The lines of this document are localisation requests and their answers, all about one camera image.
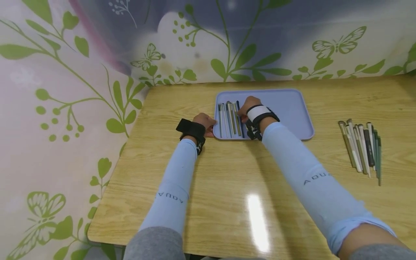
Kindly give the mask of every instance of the light purple tray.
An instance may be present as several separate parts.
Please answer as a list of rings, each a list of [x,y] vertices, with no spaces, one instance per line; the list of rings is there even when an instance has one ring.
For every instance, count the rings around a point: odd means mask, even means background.
[[[220,92],[216,98],[214,118],[219,122],[218,104],[227,101],[240,103],[240,107],[244,104],[248,96],[255,96],[261,99],[263,105],[269,107],[279,117],[280,122],[284,124],[297,138],[300,140],[311,139],[315,130],[313,128],[311,118],[303,100],[302,94],[296,89],[264,89],[264,90],[248,90],[248,91],[224,91]],[[220,136],[220,125],[216,124],[213,129],[214,136],[220,140],[250,140],[247,136],[247,129],[243,125],[244,138],[234,135],[228,138],[224,124],[222,128],[222,137]]]

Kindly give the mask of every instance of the right hand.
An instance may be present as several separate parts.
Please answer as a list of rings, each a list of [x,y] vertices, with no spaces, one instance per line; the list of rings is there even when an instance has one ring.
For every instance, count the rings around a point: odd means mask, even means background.
[[[237,112],[237,115],[241,118],[241,121],[245,124],[248,120],[247,110],[252,106],[261,105],[261,100],[257,97],[248,96],[245,99],[244,105]]]

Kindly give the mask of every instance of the bundle of brushes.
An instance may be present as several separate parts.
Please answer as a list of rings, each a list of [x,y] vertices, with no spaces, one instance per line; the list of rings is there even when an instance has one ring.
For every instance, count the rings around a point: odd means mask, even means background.
[[[353,125],[352,120],[347,123],[338,121],[339,127],[347,147],[352,167],[359,173],[363,172],[371,178],[371,168],[376,172],[381,186],[381,138],[373,125]]]
[[[234,138],[236,135],[244,138],[244,126],[237,111],[240,110],[240,103],[237,101],[232,103],[218,104],[220,137],[223,137],[223,127],[225,127],[225,134],[227,138]]]

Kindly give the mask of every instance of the wall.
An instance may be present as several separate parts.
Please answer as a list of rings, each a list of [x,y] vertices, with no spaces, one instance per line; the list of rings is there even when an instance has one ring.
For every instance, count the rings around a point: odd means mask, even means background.
[[[86,232],[149,89],[63,2],[0,3],[0,258],[121,259]]]
[[[79,4],[114,64],[149,86],[372,77],[416,68],[413,0]]]

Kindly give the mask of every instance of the wood grain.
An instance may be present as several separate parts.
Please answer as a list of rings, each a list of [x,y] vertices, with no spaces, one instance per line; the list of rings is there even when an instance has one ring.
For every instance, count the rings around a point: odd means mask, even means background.
[[[181,118],[191,119],[199,112],[213,115],[221,91],[273,88],[302,92],[315,127],[315,136],[305,145],[347,190],[416,249],[416,81],[403,75],[151,89],[91,223],[89,239],[126,245],[137,232],[178,143],[175,127]],[[371,121],[383,139],[382,187],[376,178],[351,167],[337,124],[348,118],[362,124]],[[191,188],[185,252],[335,259],[260,142],[209,139],[204,149]]]

